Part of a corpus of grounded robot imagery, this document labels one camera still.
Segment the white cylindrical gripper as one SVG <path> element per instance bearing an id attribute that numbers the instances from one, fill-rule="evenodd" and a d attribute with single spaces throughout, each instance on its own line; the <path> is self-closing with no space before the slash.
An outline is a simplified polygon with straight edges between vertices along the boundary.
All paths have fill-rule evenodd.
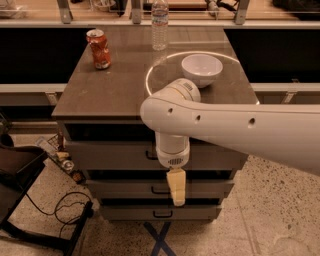
<path id="1" fill-rule="evenodd" d="M 167 173 L 167 183 L 173 204 L 177 207 L 183 206 L 186 198 L 186 172 L 181 167 L 189 161 L 189 138 L 160 132 L 155 133 L 155 138 L 160 164 L 166 168 L 176 168 Z"/>

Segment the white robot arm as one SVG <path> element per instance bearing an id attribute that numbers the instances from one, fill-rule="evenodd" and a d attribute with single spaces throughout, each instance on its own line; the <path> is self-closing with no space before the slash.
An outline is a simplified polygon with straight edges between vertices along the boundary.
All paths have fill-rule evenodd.
<path id="1" fill-rule="evenodd" d="M 189 160 L 191 138 L 320 174 L 317 105 L 208 104 L 193 82 L 181 78 L 146 98 L 140 116 L 155 132 L 176 206 L 185 204 L 182 167 Z"/>

